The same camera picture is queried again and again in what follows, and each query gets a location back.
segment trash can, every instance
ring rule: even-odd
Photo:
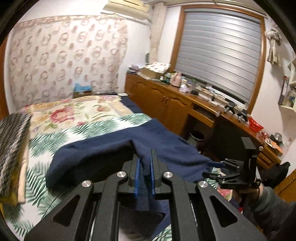
[[[192,130],[189,132],[187,142],[198,150],[204,145],[205,136],[200,131]]]

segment white wall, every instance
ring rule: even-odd
[[[181,7],[171,7],[167,9],[163,32],[159,42],[158,61],[169,64],[177,33]]]
[[[28,20],[62,16],[62,15],[100,15],[102,9],[108,0],[39,0],[25,15],[19,20],[24,22]],[[145,65],[145,55],[150,48],[150,26],[147,20],[127,19],[128,26],[128,50],[119,68],[118,86],[119,91],[124,91],[126,71],[131,64]],[[4,62],[4,86],[5,95],[9,112],[15,112],[16,109],[12,102],[10,86],[7,80],[8,71],[8,49],[10,41],[8,38],[5,62]]]
[[[271,19],[265,19],[266,30],[272,27]],[[288,40],[281,34],[283,43],[278,48],[282,58],[288,61],[293,60],[293,49]],[[266,58],[270,49],[269,41],[266,43]],[[268,134],[279,132],[283,136],[285,143],[289,138],[293,140],[289,152],[284,157],[282,163],[289,161],[291,163],[288,175],[296,168],[296,115],[288,115],[287,112],[281,112],[278,101],[283,84],[284,71],[278,66],[265,62],[265,68],[262,78],[261,88],[252,111],[252,117],[264,126]]]
[[[160,40],[158,58],[160,62],[170,63],[173,45],[178,27],[181,7],[168,8],[163,27],[163,34]],[[265,19],[266,30],[272,27],[271,19]],[[281,56],[288,61],[293,59],[293,50],[285,36],[281,35],[283,43],[279,48]],[[270,45],[267,40],[266,58],[268,56]],[[283,135],[283,141],[288,138],[296,139],[296,115],[288,116],[287,113],[281,112],[278,106],[279,95],[282,87],[283,69],[278,66],[272,66],[265,62],[264,74],[261,88],[255,103],[252,117],[262,126],[268,134],[279,132]],[[288,175],[296,168],[296,141],[290,147],[282,163],[289,161],[291,167]]]

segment window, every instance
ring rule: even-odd
[[[250,113],[263,75],[264,30],[263,17],[253,13],[212,5],[183,6],[172,68],[249,104]]]

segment blue cloth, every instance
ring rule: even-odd
[[[121,97],[121,103],[123,103],[127,108],[129,108],[134,113],[143,113],[140,107],[138,107],[128,96]]]
[[[90,90],[91,90],[90,85],[81,86],[79,83],[75,83],[74,92],[82,92],[82,91],[90,91]]]
[[[49,189],[65,191],[84,180],[106,179],[119,171],[135,152],[141,159],[139,197],[122,205],[137,210],[166,213],[155,235],[170,224],[168,201],[155,201],[151,194],[151,149],[168,165],[169,171],[185,181],[202,180],[202,172],[211,161],[184,139],[168,131],[157,119],[133,128],[85,139],[63,146],[54,155],[46,174]]]

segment open drawer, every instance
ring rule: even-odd
[[[193,108],[189,111],[189,115],[193,116],[211,128],[214,126],[216,116],[202,107],[199,107],[198,105],[193,105]]]

